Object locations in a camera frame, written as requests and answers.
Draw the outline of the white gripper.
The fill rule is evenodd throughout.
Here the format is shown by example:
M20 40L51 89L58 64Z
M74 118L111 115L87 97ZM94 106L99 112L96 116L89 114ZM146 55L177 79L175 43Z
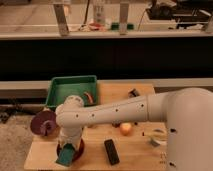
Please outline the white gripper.
M60 146L64 147L66 144L71 144L75 150L78 150L82 133L82 127L62 127L59 132Z

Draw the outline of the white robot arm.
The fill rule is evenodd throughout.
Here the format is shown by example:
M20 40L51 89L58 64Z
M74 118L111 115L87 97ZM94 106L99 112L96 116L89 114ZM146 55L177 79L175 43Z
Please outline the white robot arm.
M167 171L213 171L213 92L184 88L85 107L71 95L56 109L59 142L78 144L87 125L164 122Z

